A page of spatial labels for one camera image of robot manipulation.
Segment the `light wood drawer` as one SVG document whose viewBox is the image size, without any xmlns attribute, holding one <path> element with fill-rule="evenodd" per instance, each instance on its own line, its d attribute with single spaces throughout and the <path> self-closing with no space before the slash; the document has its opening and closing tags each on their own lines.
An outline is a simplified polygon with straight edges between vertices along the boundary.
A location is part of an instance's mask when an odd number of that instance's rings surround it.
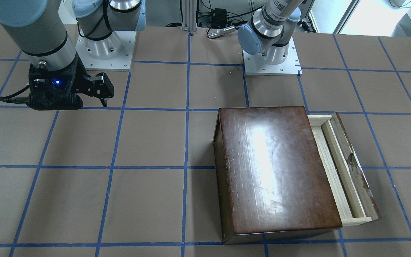
<svg viewBox="0 0 411 257">
<path fill-rule="evenodd" d="M 339 113 L 309 115 L 308 119 L 342 225 L 358 226 L 381 220 L 382 216 Z"/>
</svg>

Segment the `dark wooden drawer cabinet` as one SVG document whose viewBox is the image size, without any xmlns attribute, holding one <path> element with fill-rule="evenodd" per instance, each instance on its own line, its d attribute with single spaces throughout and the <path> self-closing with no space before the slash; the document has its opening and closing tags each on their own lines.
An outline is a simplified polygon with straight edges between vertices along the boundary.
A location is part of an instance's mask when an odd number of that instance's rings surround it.
<svg viewBox="0 0 411 257">
<path fill-rule="evenodd" d="M 219 109 L 213 139 L 225 245 L 342 227 L 304 107 Z"/>
</svg>

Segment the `silver cylinder tool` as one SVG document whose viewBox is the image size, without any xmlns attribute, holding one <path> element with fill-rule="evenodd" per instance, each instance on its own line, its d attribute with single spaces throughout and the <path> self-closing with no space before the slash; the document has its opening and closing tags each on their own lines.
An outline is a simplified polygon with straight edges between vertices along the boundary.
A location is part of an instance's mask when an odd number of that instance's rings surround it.
<svg viewBox="0 0 411 257">
<path fill-rule="evenodd" d="M 218 29 L 217 31 L 207 33 L 207 37 L 209 39 L 218 39 L 219 37 L 225 36 L 226 34 L 230 34 L 236 31 L 236 27 L 234 25 Z"/>
</svg>

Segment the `aluminium frame post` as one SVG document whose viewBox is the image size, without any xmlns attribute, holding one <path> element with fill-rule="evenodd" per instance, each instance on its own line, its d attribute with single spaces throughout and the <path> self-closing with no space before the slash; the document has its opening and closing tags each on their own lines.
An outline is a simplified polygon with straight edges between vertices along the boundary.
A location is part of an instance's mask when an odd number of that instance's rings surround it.
<svg viewBox="0 0 411 257">
<path fill-rule="evenodd" d="M 197 0 L 181 0 L 181 15 L 183 31 L 187 31 L 190 35 L 196 34 L 197 31 Z"/>
</svg>

